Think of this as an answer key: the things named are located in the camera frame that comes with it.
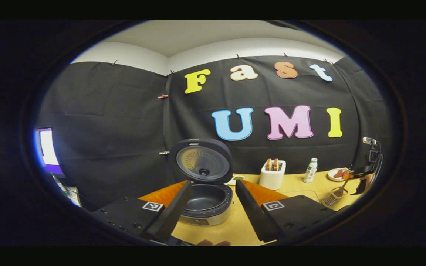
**wall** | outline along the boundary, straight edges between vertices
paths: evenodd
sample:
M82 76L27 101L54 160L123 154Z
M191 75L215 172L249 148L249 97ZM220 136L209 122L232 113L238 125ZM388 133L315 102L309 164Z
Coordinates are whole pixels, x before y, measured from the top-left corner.
M108 62L132 66L157 74L167 75L170 71L214 62L222 59L260 55L284 55L306 57L336 62L343 56L323 47L305 42L276 38L244 38L215 42L196 47L171 57L152 50L120 42L101 42L78 56L76 62Z

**wooden table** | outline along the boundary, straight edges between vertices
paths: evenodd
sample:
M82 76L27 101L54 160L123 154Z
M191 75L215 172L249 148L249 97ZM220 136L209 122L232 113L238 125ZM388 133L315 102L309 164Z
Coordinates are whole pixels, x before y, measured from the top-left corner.
M303 182L305 174L285 175L281 188L277 190L284 195L294 197L297 195L305 195L317 202L325 198L333 188L340 187L343 182L336 182L327 178L328 171L317 172L313 182ZM247 181L259 184L259 175L243 175ZM346 184L348 194L343 199L334 204L331 209L337 211L346 205L352 204L360 195L350 195L356 191L359 185L359 179L349 180ZM230 217L215 226L198 226L193 224L185 224L178 222L172 236L182 239L183 241L197 244L204 239L208 239L217 244L222 241L229 241L232 246L260 246L265 244L260 241L254 229L247 218L238 196L233 190L233 203L231 206Z

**blue letter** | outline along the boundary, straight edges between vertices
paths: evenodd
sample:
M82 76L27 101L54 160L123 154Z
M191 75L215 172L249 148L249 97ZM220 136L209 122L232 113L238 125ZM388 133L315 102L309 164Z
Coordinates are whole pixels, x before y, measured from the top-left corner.
M326 70L323 67L319 67L317 64L315 64L315 65L311 65L310 68L313 69L314 71L316 71L318 76L320 76L320 78L324 79L325 81L332 81L333 80L332 77L327 76L325 74Z
M222 110L212 113L214 118L216 133L220 138L227 141L240 141L247 138L252 133L252 120L251 113L252 108L239 108L236 113L241 116L242 130L239 132L232 132L230 129L230 121L228 117L231 115L231 111Z

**letter cutout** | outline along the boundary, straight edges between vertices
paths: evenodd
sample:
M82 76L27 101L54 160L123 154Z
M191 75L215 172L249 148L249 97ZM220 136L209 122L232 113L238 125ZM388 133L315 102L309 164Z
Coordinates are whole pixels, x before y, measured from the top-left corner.
M311 69L317 72L318 76L322 78L324 81L333 81L333 78L325 74L326 69L318 66L317 64L313 64L310 66Z
M211 71L209 69L203 69L196 71L190 74L186 74L186 90L185 94L197 92L201 90L201 86L198 86L198 83L205 84L206 77L205 75L210 75Z
M299 73L294 69L294 65L290 62L277 62L274 64L275 69L277 69L277 76L284 79L294 79Z
M252 108L239 108L236 110L241 116L242 130L238 132L232 132L230 129L229 116L231 111L222 110L212 113L212 117L215 121L216 133L220 138L227 141L240 141L244 140L252 133L252 120L251 113L254 110Z
M264 110L265 113L269 114L271 122L271 133L267 135L269 140L279 140L283 138L280 133L279 127L282 128L287 138L290 138L295 129L297 138L310 138L313 136L313 132L310 127L309 117L310 106L300 105L294 108L292 116L289 118L287 114L280 107L269 107Z
M255 79L259 74L254 72L251 66L241 65L235 66L230 69L233 74L231 74L231 79L234 81L243 81L244 79Z
M328 132L328 137L330 138L340 138L343 135L341 131L341 124L339 122L339 115L341 110L338 108L328 108L327 113L330 114L330 123L331 128L330 132Z

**white bottle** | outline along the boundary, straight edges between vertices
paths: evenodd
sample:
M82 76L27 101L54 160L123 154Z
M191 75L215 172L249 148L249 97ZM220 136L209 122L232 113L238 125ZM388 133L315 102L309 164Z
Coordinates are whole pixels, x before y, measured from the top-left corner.
M313 177L315 177L315 173L317 172L318 163L316 158L312 158L310 164L307 167L307 171L305 173L305 177L303 182L310 183L313 181Z

